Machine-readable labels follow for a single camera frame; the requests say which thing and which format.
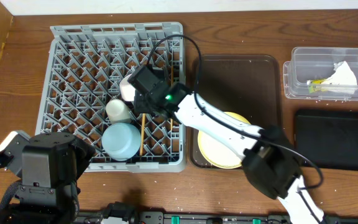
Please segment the pink white bowl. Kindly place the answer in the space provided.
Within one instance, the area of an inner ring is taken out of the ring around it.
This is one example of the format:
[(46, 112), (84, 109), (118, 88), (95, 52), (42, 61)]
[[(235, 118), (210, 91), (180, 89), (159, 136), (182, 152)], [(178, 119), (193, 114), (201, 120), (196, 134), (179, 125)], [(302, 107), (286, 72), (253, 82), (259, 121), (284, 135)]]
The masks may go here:
[(130, 77), (131, 75), (127, 75), (119, 83), (121, 97), (124, 101), (134, 101), (135, 98), (135, 88), (129, 83)]

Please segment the white plastic cup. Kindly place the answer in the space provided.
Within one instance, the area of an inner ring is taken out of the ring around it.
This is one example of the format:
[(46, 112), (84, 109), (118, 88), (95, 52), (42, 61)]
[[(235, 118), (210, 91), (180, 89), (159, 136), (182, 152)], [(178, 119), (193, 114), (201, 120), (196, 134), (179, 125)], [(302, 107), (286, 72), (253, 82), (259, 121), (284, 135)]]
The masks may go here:
[(111, 124), (132, 121), (129, 107), (119, 99), (110, 100), (105, 109)]

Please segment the light blue bowl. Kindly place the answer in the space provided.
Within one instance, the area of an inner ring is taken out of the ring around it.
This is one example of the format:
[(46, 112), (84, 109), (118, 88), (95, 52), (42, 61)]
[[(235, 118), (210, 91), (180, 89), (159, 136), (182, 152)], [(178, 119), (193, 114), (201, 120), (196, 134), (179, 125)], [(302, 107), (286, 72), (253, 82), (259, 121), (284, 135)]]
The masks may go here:
[(140, 131), (129, 123), (115, 123), (102, 135), (103, 150), (116, 161), (126, 161), (136, 155), (141, 145)]

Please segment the yellow plate with scraps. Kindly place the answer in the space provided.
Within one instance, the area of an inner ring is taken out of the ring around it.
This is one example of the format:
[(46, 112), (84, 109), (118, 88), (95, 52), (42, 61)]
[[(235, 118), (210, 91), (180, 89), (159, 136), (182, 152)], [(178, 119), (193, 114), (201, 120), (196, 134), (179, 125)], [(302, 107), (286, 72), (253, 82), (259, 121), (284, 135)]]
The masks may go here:
[(198, 147), (202, 156), (214, 167), (235, 169), (241, 166), (241, 160), (224, 144), (202, 131), (198, 132)]

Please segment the green yellow wrapper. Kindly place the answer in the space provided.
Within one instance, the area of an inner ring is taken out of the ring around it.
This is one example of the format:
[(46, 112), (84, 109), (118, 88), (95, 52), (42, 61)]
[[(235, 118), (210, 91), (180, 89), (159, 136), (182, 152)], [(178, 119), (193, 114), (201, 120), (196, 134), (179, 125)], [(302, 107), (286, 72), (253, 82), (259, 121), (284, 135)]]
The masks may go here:
[(307, 80), (306, 84), (308, 85), (308, 92), (312, 94), (321, 91), (331, 91), (330, 87), (327, 87), (325, 84), (323, 84), (325, 81), (326, 79)]

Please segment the white napkin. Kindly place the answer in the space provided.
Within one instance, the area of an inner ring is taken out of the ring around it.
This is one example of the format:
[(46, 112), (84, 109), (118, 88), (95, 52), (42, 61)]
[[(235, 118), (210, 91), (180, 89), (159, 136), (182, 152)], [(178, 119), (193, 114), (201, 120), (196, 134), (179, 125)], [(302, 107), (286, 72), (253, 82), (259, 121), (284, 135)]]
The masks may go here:
[(322, 90), (352, 95), (357, 90), (357, 78), (346, 61), (334, 64), (334, 73), (321, 84)]

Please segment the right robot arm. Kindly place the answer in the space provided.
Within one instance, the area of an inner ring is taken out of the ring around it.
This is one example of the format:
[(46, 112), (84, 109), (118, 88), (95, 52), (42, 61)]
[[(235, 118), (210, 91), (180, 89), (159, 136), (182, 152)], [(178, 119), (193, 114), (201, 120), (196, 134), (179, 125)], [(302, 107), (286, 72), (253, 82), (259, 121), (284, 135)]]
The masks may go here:
[(128, 82), (151, 112), (204, 132), (229, 148), (241, 160), (249, 183), (268, 198), (279, 200), (292, 223), (326, 223), (301, 170), (301, 162), (309, 160), (294, 150), (280, 128), (263, 129), (239, 121), (184, 84), (169, 85), (147, 65), (137, 68)]

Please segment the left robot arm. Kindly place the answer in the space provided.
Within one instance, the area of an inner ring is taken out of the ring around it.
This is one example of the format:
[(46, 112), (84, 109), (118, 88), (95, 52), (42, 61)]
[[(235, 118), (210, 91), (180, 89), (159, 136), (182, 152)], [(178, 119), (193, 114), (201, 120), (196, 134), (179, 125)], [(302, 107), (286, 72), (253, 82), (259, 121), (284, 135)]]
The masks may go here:
[(0, 223), (71, 223), (80, 210), (77, 180), (96, 149), (65, 132), (11, 132), (0, 144), (0, 169), (19, 180), (0, 203)]

